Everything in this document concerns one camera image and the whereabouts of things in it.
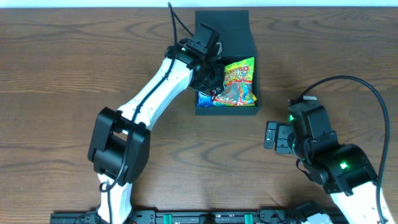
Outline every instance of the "wooden table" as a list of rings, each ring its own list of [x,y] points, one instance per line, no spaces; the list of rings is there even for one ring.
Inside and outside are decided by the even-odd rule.
[[[266,121],[286,121],[287,100],[332,75],[354,75],[384,97],[391,119],[383,182],[398,218],[398,13],[396,8],[252,8],[262,108],[256,116],[195,116],[184,91],[152,132],[132,203],[159,210],[334,207],[292,156],[263,148]],[[194,30],[195,9],[176,9]],[[178,25],[179,38],[187,33]],[[86,158],[96,115],[130,100],[172,44],[163,9],[0,10],[0,223],[47,223],[52,212],[100,203]],[[378,170],[384,137],[374,95],[350,81],[312,91],[340,142]]]

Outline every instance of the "candy bag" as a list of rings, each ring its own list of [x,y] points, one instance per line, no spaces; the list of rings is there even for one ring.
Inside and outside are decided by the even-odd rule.
[[[254,57],[225,66],[224,91],[214,97],[215,106],[255,106],[252,92]]]
[[[199,91],[197,106],[213,106],[213,97]]]

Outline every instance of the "black cable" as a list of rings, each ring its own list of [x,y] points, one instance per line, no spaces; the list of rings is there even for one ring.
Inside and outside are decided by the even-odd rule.
[[[188,27],[186,27],[182,21],[180,20],[180,18],[178,18],[177,14],[175,12],[173,12],[175,18],[177,19],[177,21],[181,24],[181,26],[189,33],[189,35],[191,35],[191,37],[193,37],[192,32],[188,29]]]
[[[379,213],[379,218],[380,218],[379,223],[385,224],[384,217],[382,215],[382,210],[381,210],[380,194],[381,194],[381,182],[382,182],[382,178],[383,178],[384,166],[386,165],[388,142],[389,142],[389,138],[390,138],[390,122],[389,122],[389,118],[388,118],[386,104],[384,103],[383,99],[381,98],[381,95],[379,94],[379,92],[372,85],[370,85],[369,83],[367,83],[366,81],[364,81],[360,78],[356,78],[356,77],[352,77],[352,76],[348,76],[348,75],[338,75],[338,76],[322,79],[319,82],[312,84],[299,97],[297,97],[297,99],[294,101],[294,104],[300,102],[302,100],[303,96],[306,95],[312,88],[316,87],[317,85],[322,84],[327,81],[330,81],[330,80],[337,80],[337,79],[354,80],[354,81],[362,83],[364,86],[368,87],[373,92],[373,94],[376,96],[377,100],[380,103],[381,109],[383,110],[384,146],[383,146],[383,152],[382,152],[380,167],[379,167],[379,178],[377,180],[377,185],[376,185],[376,205],[377,205],[377,212]]]
[[[141,102],[137,105],[137,108],[134,111],[134,114],[132,116],[131,119],[131,125],[129,127],[128,130],[128,134],[127,134],[127,140],[126,140],[126,148],[123,152],[123,160],[122,160],[122,164],[120,166],[120,170],[118,175],[116,176],[115,180],[113,181],[113,183],[111,185],[109,185],[109,183],[107,182],[103,182],[101,183],[101,185],[99,186],[99,191],[100,192],[107,192],[108,194],[108,209],[109,209],[109,220],[110,220],[110,224],[112,224],[112,210],[111,210],[111,194],[110,191],[113,189],[113,187],[119,182],[119,179],[122,176],[124,167],[126,166],[126,161],[127,161],[127,157],[128,157],[128,152],[129,152],[129,148],[130,148],[130,143],[131,143],[131,139],[132,139],[132,133],[133,133],[133,129],[134,126],[132,124],[134,124],[138,113],[140,112],[141,107],[143,106],[143,104],[145,103],[145,101],[151,96],[151,94],[153,94],[153,92],[156,91],[156,89],[158,89],[158,87],[169,77],[169,74],[171,72],[171,70],[173,69],[174,66],[174,61],[175,61],[175,55],[177,53],[177,28],[175,26],[175,20],[174,20],[174,16],[178,19],[177,15],[174,13],[173,11],[173,7],[171,5],[171,3],[168,2],[168,6],[170,9],[170,13],[172,16],[172,23],[173,23],[173,32],[174,32],[174,52],[173,52],[173,56],[172,56],[172,61],[170,63],[170,67],[167,70],[167,72],[165,73],[164,77],[153,87],[153,89],[151,89],[148,94],[146,94],[146,96],[141,100]],[[178,19],[178,21],[181,23],[181,25],[187,30],[189,31],[183,24],[182,22]]]
[[[303,172],[303,174],[305,174],[305,176],[306,176],[309,180],[313,181],[312,178],[311,178],[311,176],[310,176],[310,174],[309,174],[307,171],[302,170],[302,169],[299,168],[300,162],[301,162],[301,159],[298,158],[298,159],[296,160],[296,167],[297,167],[297,169],[298,169],[299,171]]]
[[[310,149],[310,139],[309,138],[306,138],[305,140],[304,140],[304,144],[303,144],[303,147],[304,147],[304,154],[305,154],[305,159],[307,160],[307,163],[309,163],[310,165],[312,165],[312,162],[311,162],[311,160],[310,160],[310,158],[309,158],[309,154],[310,154],[310,151],[311,151],[311,149]]]

